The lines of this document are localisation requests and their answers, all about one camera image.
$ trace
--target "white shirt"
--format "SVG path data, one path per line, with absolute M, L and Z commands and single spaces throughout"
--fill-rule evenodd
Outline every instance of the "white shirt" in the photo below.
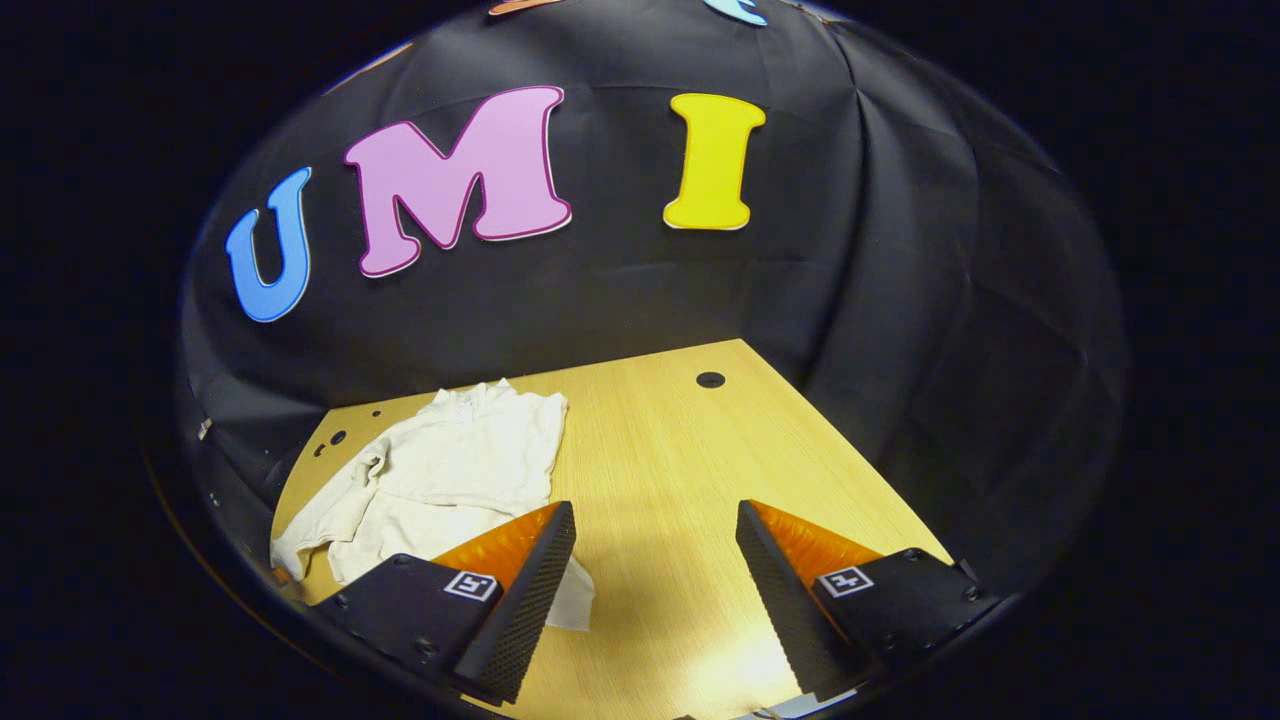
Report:
M 271 566 L 301 580 L 311 551 L 328 542 L 333 578 L 347 584 L 396 553 L 430 560 L 547 505 L 567 411 L 563 395 L 517 393 L 506 379 L 439 391 L 320 488 L 271 541 Z M 552 624 L 586 629 L 585 616 L 564 610 L 589 612 L 594 585 L 570 565 Z M 562 598 L 568 584 L 576 597 Z

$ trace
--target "wooden table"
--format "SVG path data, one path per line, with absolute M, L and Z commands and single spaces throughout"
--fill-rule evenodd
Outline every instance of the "wooden table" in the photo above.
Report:
M 724 384 L 699 386 L 708 370 Z M 724 720 L 800 694 L 733 539 L 740 500 L 882 553 L 915 546 L 951 561 L 888 483 L 742 341 L 511 383 L 568 397 L 552 500 L 573 502 L 573 553 L 596 596 L 590 633 L 545 628 L 518 702 L 498 708 L 504 715 Z M 434 395 L 329 411 L 289 475 L 271 536 Z M 346 438 L 332 445 L 339 430 Z M 301 583 L 308 603 L 339 587 L 325 550 Z

